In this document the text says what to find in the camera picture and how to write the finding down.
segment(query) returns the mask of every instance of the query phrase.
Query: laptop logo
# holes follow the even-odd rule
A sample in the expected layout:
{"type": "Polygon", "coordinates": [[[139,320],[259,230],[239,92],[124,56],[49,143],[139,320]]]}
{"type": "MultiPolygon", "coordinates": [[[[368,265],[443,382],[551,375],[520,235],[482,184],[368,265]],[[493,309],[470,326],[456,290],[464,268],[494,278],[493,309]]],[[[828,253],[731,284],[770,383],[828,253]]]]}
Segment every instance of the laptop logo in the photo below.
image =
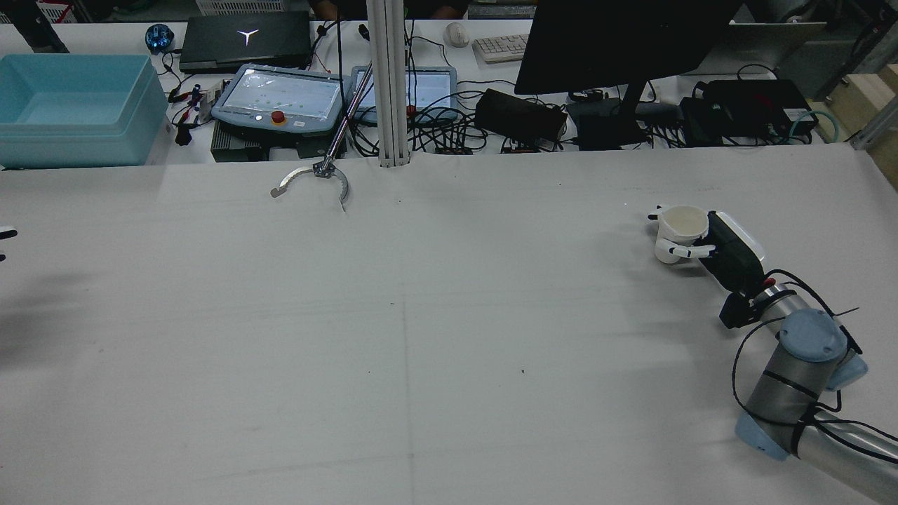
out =
{"type": "Polygon", "coordinates": [[[258,32],[258,30],[253,30],[253,31],[239,31],[239,30],[238,30],[238,31],[237,31],[237,33],[240,33],[243,37],[246,38],[246,43],[243,44],[244,46],[249,46],[249,45],[250,45],[250,36],[251,36],[253,33],[256,33],[256,32],[258,32]]]}

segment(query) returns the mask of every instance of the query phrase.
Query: laptop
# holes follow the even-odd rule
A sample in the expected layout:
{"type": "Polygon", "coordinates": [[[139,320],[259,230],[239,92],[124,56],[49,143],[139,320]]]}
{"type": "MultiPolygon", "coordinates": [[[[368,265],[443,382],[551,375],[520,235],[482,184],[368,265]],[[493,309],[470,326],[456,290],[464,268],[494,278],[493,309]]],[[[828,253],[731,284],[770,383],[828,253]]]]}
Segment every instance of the laptop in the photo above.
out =
{"type": "Polygon", "coordinates": [[[306,11],[196,16],[187,21],[179,69],[233,74],[244,63],[299,67],[310,52],[306,11]]]}
{"type": "MultiPolygon", "coordinates": [[[[826,28],[825,22],[729,24],[720,41],[695,70],[686,75],[732,75],[745,65],[776,69],[789,55],[826,28]]],[[[740,74],[762,74],[747,66],[740,74]]]]}

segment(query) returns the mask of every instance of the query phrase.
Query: keyboard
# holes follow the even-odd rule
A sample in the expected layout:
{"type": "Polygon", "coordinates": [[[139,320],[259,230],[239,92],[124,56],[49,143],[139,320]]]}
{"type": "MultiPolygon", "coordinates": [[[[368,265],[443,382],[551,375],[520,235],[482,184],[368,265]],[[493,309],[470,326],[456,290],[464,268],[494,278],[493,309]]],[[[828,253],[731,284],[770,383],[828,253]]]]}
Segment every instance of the keyboard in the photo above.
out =
{"type": "Polygon", "coordinates": [[[471,45],[474,47],[474,54],[480,57],[484,63],[516,61],[524,57],[524,48],[527,46],[528,37],[530,37],[529,33],[488,37],[475,39],[471,45]]]}

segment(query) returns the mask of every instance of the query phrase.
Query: person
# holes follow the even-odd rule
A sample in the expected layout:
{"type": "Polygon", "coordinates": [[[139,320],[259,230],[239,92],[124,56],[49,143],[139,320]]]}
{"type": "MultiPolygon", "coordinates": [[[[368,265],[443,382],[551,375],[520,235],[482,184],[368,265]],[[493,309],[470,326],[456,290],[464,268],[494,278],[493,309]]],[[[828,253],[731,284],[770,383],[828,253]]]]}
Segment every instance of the person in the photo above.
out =
{"type": "MultiPolygon", "coordinates": [[[[471,0],[405,0],[407,19],[461,19],[471,0]]],[[[333,21],[339,16],[345,20],[368,17],[365,0],[309,0],[309,6],[320,20],[333,21]]]]}

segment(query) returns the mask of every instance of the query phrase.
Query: blue plastic bin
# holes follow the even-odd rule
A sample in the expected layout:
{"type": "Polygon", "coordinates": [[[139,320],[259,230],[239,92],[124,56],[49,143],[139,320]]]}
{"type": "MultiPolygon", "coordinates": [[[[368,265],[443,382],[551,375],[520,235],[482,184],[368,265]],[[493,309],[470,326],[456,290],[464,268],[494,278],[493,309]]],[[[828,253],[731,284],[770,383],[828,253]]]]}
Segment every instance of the blue plastic bin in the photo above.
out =
{"type": "Polygon", "coordinates": [[[167,106],[146,55],[8,55],[0,59],[0,164],[143,164],[167,106]]]}

